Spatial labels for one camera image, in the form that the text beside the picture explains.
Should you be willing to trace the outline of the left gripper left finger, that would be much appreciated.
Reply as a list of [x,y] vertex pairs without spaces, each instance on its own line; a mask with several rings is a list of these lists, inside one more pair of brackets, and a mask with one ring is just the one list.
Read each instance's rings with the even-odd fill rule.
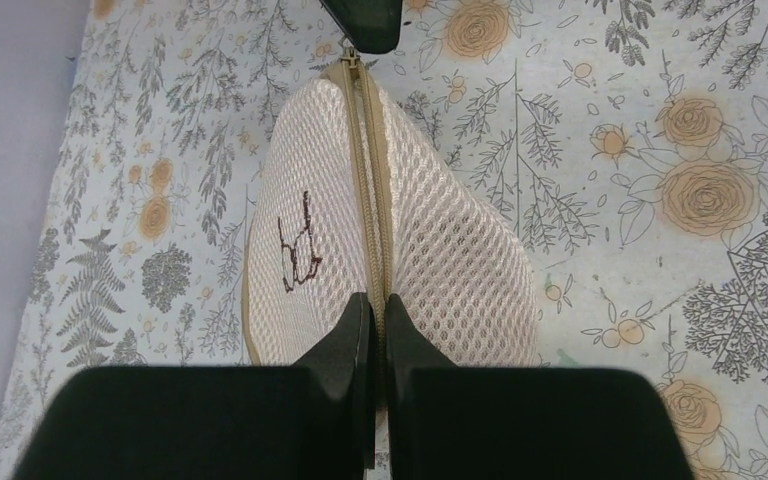
[[107,366],[74,375],[17,479],[361,479],[374,464],[372,309],[288,366]]

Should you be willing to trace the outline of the white mesh laundry bag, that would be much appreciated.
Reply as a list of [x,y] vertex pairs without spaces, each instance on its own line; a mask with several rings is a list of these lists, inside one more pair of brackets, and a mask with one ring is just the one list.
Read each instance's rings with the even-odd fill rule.
[[299,360],[367,295],[391,295],[466,367],[537,364],[526,250],[460,182],[354,49],[281,109],[247,236],[242,332],[256,366]]

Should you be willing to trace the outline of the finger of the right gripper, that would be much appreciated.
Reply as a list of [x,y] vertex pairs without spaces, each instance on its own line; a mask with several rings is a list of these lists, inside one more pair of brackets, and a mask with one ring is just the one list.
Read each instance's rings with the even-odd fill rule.
[[320,4],[359,52],[383,55],[398,47],[401,0],[321,0]]

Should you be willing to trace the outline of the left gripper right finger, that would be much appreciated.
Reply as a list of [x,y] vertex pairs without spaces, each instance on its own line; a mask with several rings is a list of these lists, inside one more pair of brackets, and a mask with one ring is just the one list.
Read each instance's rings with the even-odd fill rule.
[[641,375],[605,368],[459,367],[385,310],[396,479],[689,479],[666,408]]

